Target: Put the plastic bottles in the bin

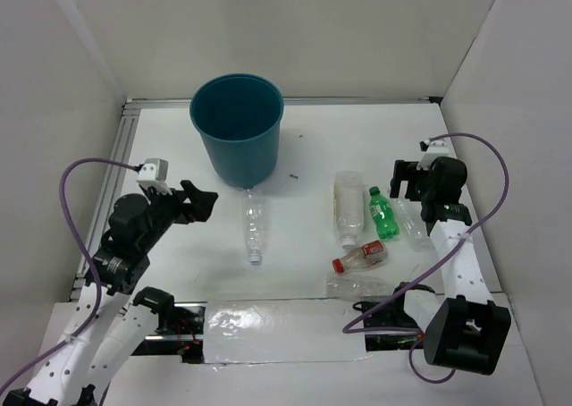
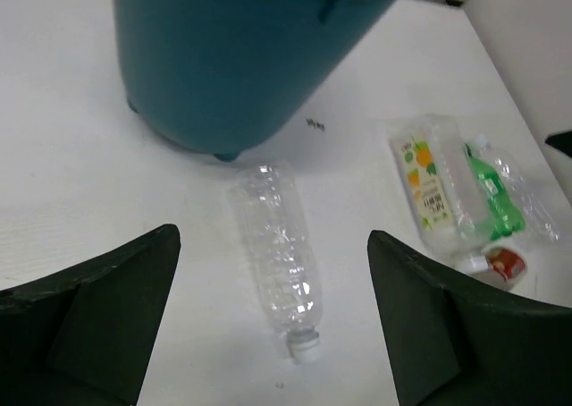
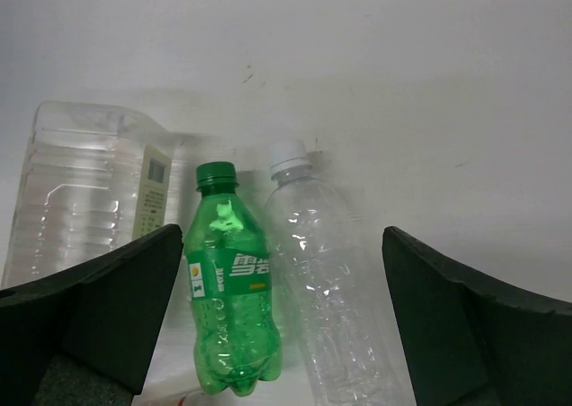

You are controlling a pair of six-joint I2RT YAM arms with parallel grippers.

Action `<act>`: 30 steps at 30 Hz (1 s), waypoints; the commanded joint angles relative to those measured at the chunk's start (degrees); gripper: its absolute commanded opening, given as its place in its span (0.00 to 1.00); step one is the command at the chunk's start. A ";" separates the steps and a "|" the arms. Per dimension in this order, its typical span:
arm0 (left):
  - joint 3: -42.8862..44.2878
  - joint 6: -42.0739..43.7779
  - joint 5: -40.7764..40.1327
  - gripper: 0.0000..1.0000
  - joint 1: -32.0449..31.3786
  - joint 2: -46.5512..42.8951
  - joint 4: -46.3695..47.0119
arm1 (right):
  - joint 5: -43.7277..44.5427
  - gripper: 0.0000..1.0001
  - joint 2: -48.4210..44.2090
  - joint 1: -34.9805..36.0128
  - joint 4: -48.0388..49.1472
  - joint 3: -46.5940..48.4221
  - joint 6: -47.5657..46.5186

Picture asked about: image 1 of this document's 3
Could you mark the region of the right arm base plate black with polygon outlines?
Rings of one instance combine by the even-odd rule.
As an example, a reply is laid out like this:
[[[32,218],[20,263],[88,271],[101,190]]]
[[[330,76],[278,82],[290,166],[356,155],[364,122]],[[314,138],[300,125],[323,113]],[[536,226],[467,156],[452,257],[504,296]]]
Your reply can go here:
[[[381,332],[379,334],[365,334],[366,351],[398,351],[409,349],[417,339],[416,334],[410,334],[419,330],[413,318],[409,317],[403,310],[404,300],[397,299],[368,316],[363,321],[363,327],[390,327],[404,328],[405,332]]]

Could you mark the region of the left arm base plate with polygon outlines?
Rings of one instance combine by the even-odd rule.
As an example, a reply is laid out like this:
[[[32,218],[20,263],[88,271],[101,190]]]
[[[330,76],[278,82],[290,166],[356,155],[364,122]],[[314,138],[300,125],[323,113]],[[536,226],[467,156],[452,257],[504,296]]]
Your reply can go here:
[[[205,302],[179,302],[163,328],[146,336],[134,357],[176,357],[184,364],[203,364]]]

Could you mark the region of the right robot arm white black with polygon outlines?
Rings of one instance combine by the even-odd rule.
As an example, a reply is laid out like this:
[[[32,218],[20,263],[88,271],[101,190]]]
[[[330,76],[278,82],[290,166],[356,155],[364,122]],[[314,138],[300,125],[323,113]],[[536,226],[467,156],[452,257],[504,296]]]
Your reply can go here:
[[[472,218],[459,198],[467,180],[465,164],[438,156],[426,164],[398,160],[390,195],[400,186],[421,205],[421,219],[443,265],[444,298],[414,287],[390,306],[400,327],[422,330],[425,361],[433,366],[490,375],[496,369],[511,325],[509,311],[494,303],[486,286],[469,228]]]

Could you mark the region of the clear bottle front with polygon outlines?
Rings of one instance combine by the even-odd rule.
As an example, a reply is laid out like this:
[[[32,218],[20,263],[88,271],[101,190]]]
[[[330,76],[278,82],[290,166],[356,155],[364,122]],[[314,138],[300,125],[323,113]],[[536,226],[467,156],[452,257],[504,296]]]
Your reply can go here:
[[[346,301],[391,296],[396,285],[370,276],[330,275],[326,281],[325,297]]]

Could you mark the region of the green soda bottle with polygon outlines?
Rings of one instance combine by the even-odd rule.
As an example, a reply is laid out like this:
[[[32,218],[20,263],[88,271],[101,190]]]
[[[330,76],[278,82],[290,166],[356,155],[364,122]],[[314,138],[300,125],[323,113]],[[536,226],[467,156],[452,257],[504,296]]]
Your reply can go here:
[[[384,197],[376,186],[369,190],[368,209],[374,221],[375,230],[381,240],[390,240],[400,234],[390,201]]]

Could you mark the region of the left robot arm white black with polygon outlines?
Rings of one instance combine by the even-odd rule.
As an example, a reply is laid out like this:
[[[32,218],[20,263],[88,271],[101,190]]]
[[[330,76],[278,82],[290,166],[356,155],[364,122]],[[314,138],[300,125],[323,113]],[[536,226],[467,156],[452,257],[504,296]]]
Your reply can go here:
[[[176,323],[174,297],[137,284],[148,254],[173,224],[204,223],[218,195],[184,180],[178,190],[160,182],[114,203],[109,228],[92,258],[84,291],[62,333],[62,348],[47,352],[39,372],[9,391],[6,405],[99,405],[127,358],[152,331]]]

